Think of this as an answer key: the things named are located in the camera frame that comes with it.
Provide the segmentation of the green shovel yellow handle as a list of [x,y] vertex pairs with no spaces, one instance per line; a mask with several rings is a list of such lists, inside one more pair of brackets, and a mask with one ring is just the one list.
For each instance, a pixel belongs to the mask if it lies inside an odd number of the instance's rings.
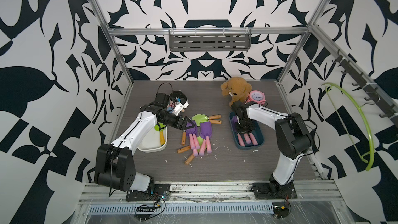
[[165,136],[163,131],[167,128],[166,125],[164,125],[163,123],[157,123],[156,126],[154,127],[154,129],[159,132],[159,136],[160,136],[160,146],[162,147],[165,144]]

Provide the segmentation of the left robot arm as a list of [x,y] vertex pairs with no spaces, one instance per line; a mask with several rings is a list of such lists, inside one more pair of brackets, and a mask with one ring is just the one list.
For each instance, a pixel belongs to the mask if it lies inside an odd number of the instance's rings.
[[154,179],[136,171],[134,153],[147,133],[159,123],[178,130],[194,127],[188,116],[175,115],[167,110],[145,105],[126,131],[110,144],[102,144],[96,153],[94,182],[114,190],[154,193]]

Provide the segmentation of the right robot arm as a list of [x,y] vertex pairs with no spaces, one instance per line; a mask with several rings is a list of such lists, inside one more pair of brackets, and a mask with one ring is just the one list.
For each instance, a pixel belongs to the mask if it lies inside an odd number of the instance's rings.
[[307,125],[298,113],[285,114],[262,106],[261,103],[234,102],[231,110],[237,117],[235,129],[238,134],[249,134],[255,129],[254,121],[272,128],[276,133],[280,156],[276,169],[263,186],[253,186],[252,190],[258,197],[274,199],[292,198],[294,189],[294,173],[300,160],[306,156],[314,145]]

